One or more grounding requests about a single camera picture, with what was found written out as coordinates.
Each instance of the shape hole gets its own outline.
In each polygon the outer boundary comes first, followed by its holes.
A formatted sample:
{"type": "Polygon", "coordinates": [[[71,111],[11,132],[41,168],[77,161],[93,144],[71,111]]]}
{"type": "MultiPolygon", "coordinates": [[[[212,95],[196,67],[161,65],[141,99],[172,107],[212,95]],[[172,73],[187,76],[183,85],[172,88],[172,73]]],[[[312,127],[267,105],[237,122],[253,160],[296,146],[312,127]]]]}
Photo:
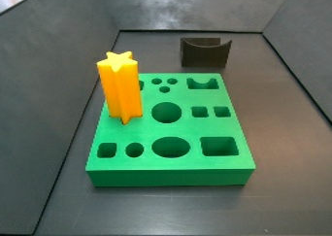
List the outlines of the shape hole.
{"type": "Polygon", "coordinates": [[[143,90],[143,88],[144,88],[144,82],[140,81],[140,90],[143,90]]]}
{"type": "Polygon", "coordinates": [[[205,156],[237,155],[239,150],[232,137],[203,137],[203,154],[205,156]]]}
{"type": "Polygon", "coordinates": [[[169,88],[168,86],[163,86],[163,87],[160,88],[160,92],[163,92],[163,93],[169,92],[169,90],[171,90],[171,88],[169,88]]]}
{"type": "Polygon", "coordinates": [[[161,157],[176,158],[189,152],[191,146],[181,138],[164,137],[155,141],[152,150],[161,157]]]}
{"type": "Polygon", "coordinates": [[[213,107],[213,113],[219,118],[231,117],[229,109],[227,107],[213,107]]]}
{"type": "Polygon", "coordinates": [[[117,152],[117,144],[116,143],[103,143],[99,145],[97,156],[101,158],[115,157],[117,152]]]}
{"type": "Polygon", "coordinates": [[[163,102],[153,107],[152,117],[160,123],[173,123],[181,118],[181,109],[171,102],[163,102]]]}
{"type": "Polygon", "coordinates": [[[176,78],[169,78],[169,79],[167,80],[167,82],[168,82],[169,84],[177,84],[177,79],[176,79],[176,78]]]}
{"type": "Polygon", "coordinates": [[[140,143],[131,143],[125,148],[125,153],[129,157],[137,157],[143,154],[144,147],[140,143]]]}
{"type": "Polygon", "coordinates": [[[161,81],[161,79],[159,79],[159,78],[153,78],[152,79],[152,83],[153,84],[160,84],[163,81],[161,81]]]}
{"type": "Polygon", "coordinates": [[[204,84],[197,83],[192,78],[187,79],[187,84],[189,89],[219,89],[217,81],[211,78],[204,84]]]}
{"type": "Polygon", "coordinates": [[[195,118],[207,118],[208,115],[208,108],[207,107],[192,107],[192,116],[195,118]]]}

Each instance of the small circular hole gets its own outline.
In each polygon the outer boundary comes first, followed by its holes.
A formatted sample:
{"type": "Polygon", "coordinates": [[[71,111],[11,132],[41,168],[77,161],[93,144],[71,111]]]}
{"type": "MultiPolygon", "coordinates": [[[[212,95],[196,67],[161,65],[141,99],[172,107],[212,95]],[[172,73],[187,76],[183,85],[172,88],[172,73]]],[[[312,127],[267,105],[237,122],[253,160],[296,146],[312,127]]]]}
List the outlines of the small circular hole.
{"type": "Polygon", "coordinates": [[[152,79],[152,83],[153,84],[160,84],[163,81],[161,81],[161,79],[159,79],[159,78],[153,78],[152,79]]]}
{"type": "Polygon", "coordinates": [[[167,80],[167,82],[168,82],[169,84],[177,84],[177,79],[169,78],[169,79],[167,80]]]}
{"type": "Polygon", "coordinates": [[[144,147],[140,143],[131,143],[125,148],[125,153],[129,157],[137,157],[141,155],[144,147]]]}
{"type": "Polygon", "coordinates": [[[153,142],[152,150],[161,157],[176,158],[189,152],[191,145],[181,138],[164,137],[153,142]]]}
{"type": "Polygon", "coordinates": [[[181,118],[181,109],[171,102],[163,102],[153,107],[152,117],[160,123],[173,123],[181,118]]]}
{"type": "Polygon", "coordinates": [[[163,92],[163,93],[169,92],[169,90],[171,90],[171,88],[169,88],[168,86],[163,86],[163,87],[160,88],[160,92],[163,92]]]}

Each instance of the dark gray panel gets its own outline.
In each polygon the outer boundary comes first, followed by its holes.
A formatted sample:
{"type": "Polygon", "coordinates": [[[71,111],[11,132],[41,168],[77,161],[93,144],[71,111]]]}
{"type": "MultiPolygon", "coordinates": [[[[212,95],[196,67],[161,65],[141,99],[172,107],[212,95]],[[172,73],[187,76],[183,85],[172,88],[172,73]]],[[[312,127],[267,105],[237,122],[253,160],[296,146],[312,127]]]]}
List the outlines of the dark gray panel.
{"type": "Polygon", "coordinates": [[[332,121],[332,0],[287,0],[263,34],[332,121]]]}
{"type": "Polygon", "coordinates": [[[117,33],[100,0],[27,0],[0,17],[0,233],[33,232],[117,33]]]}
{"type": "Polygon", "coordinates": [[[261,32],[284,0],[104,0],[120,29],[261,32]]]}
{"type": "Polygon", "coordinates": [[[248,184],[95,188],[84,166],[97,85],[36,234],[331,235],[332,130],[293,76],[261,35],[120,33],[116,52],[133,51],[140,72],[187,72],[181,37],[233,42],[221,76],[257,164],[248,184]]]}

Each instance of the green foam block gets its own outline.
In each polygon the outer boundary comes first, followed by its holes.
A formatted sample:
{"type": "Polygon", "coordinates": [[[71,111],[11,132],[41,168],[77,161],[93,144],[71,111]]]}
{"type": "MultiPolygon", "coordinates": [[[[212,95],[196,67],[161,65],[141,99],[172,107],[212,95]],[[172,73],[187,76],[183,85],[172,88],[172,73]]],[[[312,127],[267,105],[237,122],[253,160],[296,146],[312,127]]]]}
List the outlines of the green foam block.
{"type": "Polygon", "coordinates": [[[95,186],[244,185],[256,169],[219,74],[140,74],[143,118],[100,115],[95,186]]]}

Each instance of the orange star block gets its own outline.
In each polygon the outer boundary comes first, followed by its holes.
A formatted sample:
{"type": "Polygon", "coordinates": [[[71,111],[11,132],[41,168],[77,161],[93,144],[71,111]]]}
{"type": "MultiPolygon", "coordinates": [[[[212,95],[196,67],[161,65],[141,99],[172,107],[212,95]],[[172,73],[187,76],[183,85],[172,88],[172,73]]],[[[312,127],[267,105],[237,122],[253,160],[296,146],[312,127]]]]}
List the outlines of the orange star block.
{"type": "Polygon", "coordinates": [[[132,52],[107,53],[108,58],[97,62],[99,75],[111,117],[128,124],[131,118],[143,116],[137,61],[132,52]]]}

